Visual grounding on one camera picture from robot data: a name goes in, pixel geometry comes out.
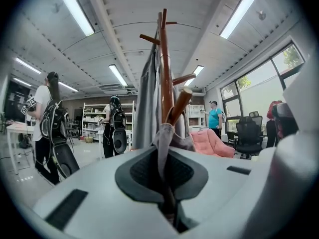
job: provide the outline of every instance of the window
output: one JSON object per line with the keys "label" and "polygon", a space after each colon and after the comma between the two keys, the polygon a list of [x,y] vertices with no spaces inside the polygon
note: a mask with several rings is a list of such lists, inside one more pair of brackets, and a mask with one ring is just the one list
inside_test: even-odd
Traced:
{"label": "window", "polygon": [[283,99],[283,88],[271,61],[240,78],[238,83],[243,116],[258,111],[259,115],[263,117],[262,124],[266,124],[270,103]]}
{"label": "window", "polygon": [[300,52],[291,43],[262,65],[221,89],[226,114],[226,131],[237,131],[241,116],[258,111],[266,132],[267,112],[272,101],[282,100],[283,91],[298,76],[304,63]]}
{"label": "window", "polygon": [[284,75],[304,62],[293,44],[273,57],[273,61],[280,75]]}

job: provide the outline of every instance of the tree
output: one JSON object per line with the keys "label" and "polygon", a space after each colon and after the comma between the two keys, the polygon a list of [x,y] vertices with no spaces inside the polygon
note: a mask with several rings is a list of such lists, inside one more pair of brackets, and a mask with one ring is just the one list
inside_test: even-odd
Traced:
{"label": "tree", "polygon": [[300,56],[294,46],[290,46],[284,51],[284,63],[288,65],[289,69],[293,69],[301,64]]}
{"label": "tree", "polygon": [[[242,78],[240,78],[240,79],[238,80],[238,86],[239,86],[239,89],[240,89],[240,90],[241,90],[242,88],[246,88],[246,87],[248,87],[248,86],[250,86],[250,85],[251,85],[251,81],[248,79],[247,76],[244,76],[244,77],[242,77]],[[225,90],[226,90],[227,92],[229,92],[229,93],[232,92],[233,95],[236,95],[236,94],[237,94],[236,86],[235,86],[234,83],[228,85]]]}

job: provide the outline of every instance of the white shelving unit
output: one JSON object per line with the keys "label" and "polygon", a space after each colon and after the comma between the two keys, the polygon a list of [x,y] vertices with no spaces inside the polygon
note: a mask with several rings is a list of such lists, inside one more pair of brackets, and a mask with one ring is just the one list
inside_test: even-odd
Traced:
{"label": "white shelving unit", "polygon": [[196,127],[206,126],[205,114],[200,111],[204,109],[205,109],[204,105],[188,105],[186,107],[188,118],[198,118],[198,125],[194,125],[194,126]]}
{"label": "white shelving unit", "polygon": [[[82,135],[86,135],[87,133],[91,133],[93,135],[94,140],[99,140],[97,136],[98,129],[89,129],[88,124],[89,123],[95,123],[97,124],[99,119],[96,119],[95,117],[106,117],[106,113],[103,112],[106,104],[96,104],[96,105],[87,105],[84,103],[83,105],[83,115],[82,115]],[[129,117],[132,117],[132,122],[126,122],[126,131],[127,135],[129,135],[130,138],[130,149],[132,146],[132,139],[133,139],[133,128],[134,128],[134,115],[135,115],[135,102],[133,101],[131,104],[122,104],[122,108],[131,108],[131,112],[125,112],[125,115],[127,119]]]}

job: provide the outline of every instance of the woman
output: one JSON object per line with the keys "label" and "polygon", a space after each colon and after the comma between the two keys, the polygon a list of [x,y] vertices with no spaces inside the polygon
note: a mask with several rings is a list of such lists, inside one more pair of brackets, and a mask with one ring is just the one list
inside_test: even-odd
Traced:
{"label": "woman", "polygon": [[51,72],[45,78],[44,85],[38,87],[35,92],[34,100],[36,101],[35,110],[27,112],[32,117],[36,118],[33,141],[35,142],[35,168],[52,184],[56,185],[59,183],[58,170],[53,162],[51,155],[51,144],[50,141],[42,137],[40,131],[40,122],[44,111],[52,100],[60,101],[59,94],[59,76],[55,72]]}
{"label": "woman", "polygon": [[221,139],[221,129],[222,129],[222,112],[221,109],[217,107],[217,102],[210,102],[211,111],[208,113],[201,110],[202,113],[209,115],[209,128],[212,129],[215,134]]}
{"label": "woman", "polygon": [[282,103],[283,101],[272,101],[268,112],[267,112],[267,118],[269,119],[269,121],[267,121],[266,123],[266,131],[267,131],[267,146],[266,148],[269,147],[274,147],[277,146],[278,144],[278,136],[277,136],[277,130],[276,130],[276,124],[275,124],[275,120],[274,120],[274,116],[273,116],[273,106]]}
{"label": "woman", "polygon": [[105,158],[113,157],[113,151],[115,155],[119,155],[114,149],[113,144],[113,132],[114,127],[111,126],[111,119],[116,109],[121,106],[120,99],[118,96],[112,96],[110,99],[110,104],[106,105],[103,112],[106,113],[104,120],[101,120],[99,123],[106,123],[103,133],[103,150]]}

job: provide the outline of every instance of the black pants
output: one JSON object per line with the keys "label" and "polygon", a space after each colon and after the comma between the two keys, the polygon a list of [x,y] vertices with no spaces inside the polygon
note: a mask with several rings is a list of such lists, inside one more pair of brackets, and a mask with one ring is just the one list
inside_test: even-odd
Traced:
{"label": "black pants", "polygon": [[106,123],[103,134],[103,151],[105,158],[113,157],[113,151],[115,155],[119,155],[119,153],[114,150],[113,132],[114,128],[111,127],[110,123]]}
{"label": "black pants", "polygon": [[266,131],[267,131],[267,146],[274,147],[274,143],[276,142],[276,145],[278,144],[278,137],[277,137],[277,130],[276,130],[276,124],[274,120],[270,120],[266,123]]}
{"label": "black pants", "polygon": [[220,130],[217,128],[211,128],[215,132],[215,134],[218,136],[219,139],[221,139]]}
{"label": "black pants", "polygon": [[[55,166],[52,156],[53,153],[51,153],[50,159],[50,142],[48,139],[41,138],[41,140],[35,142],[35,168],[52,184],[56,185],[59,181],[59,174],[58,169]],[[46,160],[46,164],[50,172],[45,169],[45,167],[42,165],[44,158]]]}

